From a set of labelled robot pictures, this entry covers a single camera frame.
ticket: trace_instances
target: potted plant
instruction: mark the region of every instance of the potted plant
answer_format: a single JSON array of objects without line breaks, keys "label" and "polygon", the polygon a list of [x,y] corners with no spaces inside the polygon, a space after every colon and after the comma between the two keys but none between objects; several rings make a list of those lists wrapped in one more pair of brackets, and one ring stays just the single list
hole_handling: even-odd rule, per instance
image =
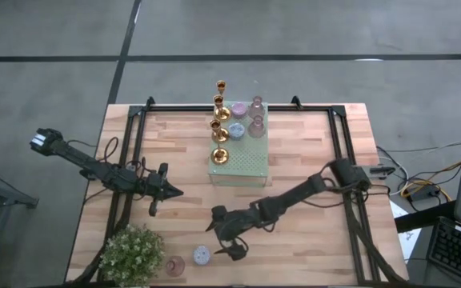
[{"label": "potted plant", "polygon": [[162,266],[163,249],[161,236],[145,226],[128,225],[108,240],[99,268],[121,287],[148,286]]}]

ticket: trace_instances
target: pink glass vase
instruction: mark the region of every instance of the pink glass vase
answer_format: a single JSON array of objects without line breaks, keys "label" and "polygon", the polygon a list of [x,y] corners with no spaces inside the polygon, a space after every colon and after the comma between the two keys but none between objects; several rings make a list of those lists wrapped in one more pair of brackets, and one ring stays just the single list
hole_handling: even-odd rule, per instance
[{"label": "pink glass vase", "polygon": [[252,104],[250,108],[248,108],[248,116],[252,119],[255,118],[255,116],[264,116],[263,99],[261,96],[255,96],[254,99],[252,99]]},{"label": "pink glass vase", "polygon": [[170,277],[179,277],[184,272],[184,260],[180,256],[172,256],[166,261],[166,274]]},{"label": "pink glass vase", "polygon": [[255,116],[254,121],[248,126],[248,134],[253,138],[261,138],[265,132],[266,129],[264,129],[263,116]]}]

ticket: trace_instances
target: wooden table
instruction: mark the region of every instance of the wooden table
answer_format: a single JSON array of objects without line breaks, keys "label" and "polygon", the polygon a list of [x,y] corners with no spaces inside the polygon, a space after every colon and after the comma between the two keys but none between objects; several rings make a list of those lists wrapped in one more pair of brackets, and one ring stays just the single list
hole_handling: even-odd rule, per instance
[{"label": "wooden table", "polygon": [[[364,104],[344,104],[347,108],[355,157],[358,165],[379,162],[375,140]],[[123,138],[128,105],[110,105],[102,128],[97,156],[102,157],[109,140]],[[322,112],[270,112],[269,170],[266,188],[212,186],[207,175],[210,153],[211,113],[149,112],[142,142],[142,156],[148,168],[157,169],[168,162],[169,181],[184,191],[182,197],[158,204],[158,214],[149,217],[149,199],[133,203],[131,222],[146,224],[164,237],[166,256],[179,255],[186,269],[178,278],[164,270],[152,285],[330,285],[355,284],[347,223],[342,206],[319,209],[300,203],[290,208],[273,234],[252,229],[242,237],[250,246],[248,255],[233,262],[226,254],[212,255],[207,266],[196,266],[194,248],[208,246],[219,250],[214,231],[204,232],[210,223],[210,209],[225,205],[228,210],[243,209],[258,198],[289,190],[307,176],[318,172],[334,159],[328,118]],[[341,145],[344,145],[339,130]],[[131,139],[132,153],[134,139]],[[118,162],[119,153],[110,157]],[[102,189],[100,182],[89,185],[87,197]],[[371,189],[382,192],[382,188]],[[67,280],[76,278],[101,247],[106,229],[111,193],[93,198],[83,210],[70,260]],[[322,193],[309,198],[328,205],[342,201],[342,196]],[[407,278],[407,269],[398,240],[387,196],[370,196],[367,213],[373,241],[395,271]],[[361,249],[364,269],[369,275],[367,255]]]}]

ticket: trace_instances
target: gold candlestick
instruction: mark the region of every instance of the gold candlestick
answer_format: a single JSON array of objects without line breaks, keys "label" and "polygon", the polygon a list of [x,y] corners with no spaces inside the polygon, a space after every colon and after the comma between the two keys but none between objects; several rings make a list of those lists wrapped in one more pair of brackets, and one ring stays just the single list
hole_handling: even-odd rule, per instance
[{"label": "gold candlestick", "polygon": [[216,82],[216,89],[218,89],[218,92],[220,94],[223,94],[223,91],[225,91],[226,83],[223,80],[220,80]]},{"label": "gold candlestick", "polygon": [[217,143],[218,147],[211,152],[211,160],[216,165],[224,164],[229,160],[229,152],[222,147],[220,147],[220,143]]},{"label": "gold candlestick", "polygon": [[214,118],[220,122],[225,122],[231,117],[231,111],[223,106],[223,95],[218,94],[213,97]]},{"label": "gold candlestick", "polygon": [[209,122],[211,129],[213,130],[212,138],[215,142],[225,142],[229,139],[229,131],[222,128],[222,124],[219,120],[213,120]]}]

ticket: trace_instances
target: green tray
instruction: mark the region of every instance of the green tray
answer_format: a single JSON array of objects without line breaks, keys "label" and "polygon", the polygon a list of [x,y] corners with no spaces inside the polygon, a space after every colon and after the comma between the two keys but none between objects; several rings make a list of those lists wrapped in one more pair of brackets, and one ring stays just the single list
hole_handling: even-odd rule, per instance
[{"label": "green tray", "polygon": [[[225,101],[224,106],[231,109],[236,101]],[[216,165],[209,159],[209,176],[214,185],[221,186],[265,186],[268,177],[268,103],[263,102],[265,134],[261,138],[253,138],[248,134],[248,126],[252,119],[246,116],[243,119],[230,118],[222,123],[228,129],[231,124],[241,123],[245,126],[245,134],[238,140],[229,139],[220,144],[229,152],[229,160],[222,165]],[[210,151],[216,149],[217,144],[210,140]]]}]

